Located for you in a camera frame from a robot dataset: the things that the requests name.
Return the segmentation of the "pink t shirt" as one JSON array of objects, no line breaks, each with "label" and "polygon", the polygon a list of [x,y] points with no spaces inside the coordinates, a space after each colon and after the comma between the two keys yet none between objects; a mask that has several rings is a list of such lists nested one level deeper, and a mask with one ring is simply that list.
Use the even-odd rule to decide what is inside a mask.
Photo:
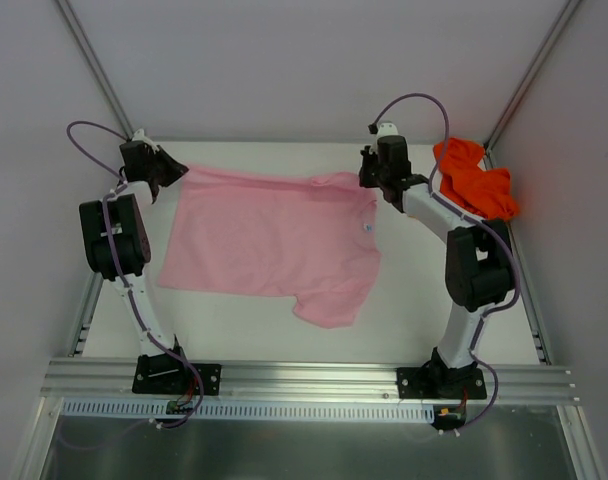
[{"label": "pink t shirt", "polygon": [[279,177],[194,166],[182,178],[163,288],[292,297],[294,314],[349,327],[374,287],[376,194],[356,174]]}]

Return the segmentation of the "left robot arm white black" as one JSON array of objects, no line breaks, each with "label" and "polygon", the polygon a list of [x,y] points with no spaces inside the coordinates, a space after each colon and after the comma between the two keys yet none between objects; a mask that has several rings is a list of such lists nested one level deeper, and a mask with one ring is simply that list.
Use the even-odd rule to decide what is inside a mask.
[{"label": "left robot arm white black", "polygon": [[147,267],[152,250],[142,211],[188,168],[174,160],[141,130],[120,145],[123,168],[115,189],[100,200],[79,205],[89,267],[115,289],[129,311],[140,348],[138,377],[155,378],[169,393],[190,380],[177,337],[159,319]]}]

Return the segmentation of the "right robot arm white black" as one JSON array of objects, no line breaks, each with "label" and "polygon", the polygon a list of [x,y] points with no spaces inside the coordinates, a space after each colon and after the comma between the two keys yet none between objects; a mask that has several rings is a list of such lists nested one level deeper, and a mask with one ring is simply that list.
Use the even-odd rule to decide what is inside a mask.
[{"label": "right robot arm white black", "polygon": [[428,178],[413,173],[399,134],[378,135],[361,155],[361,186],[380,189],[386,202],[420,221],[446,247],[445,285],[452,300],[447,326],[424,365],[397,369],[399,397],[485,398],[477,344],[487,317],[518,290],[506,223],[478,220],[433,191]]}]

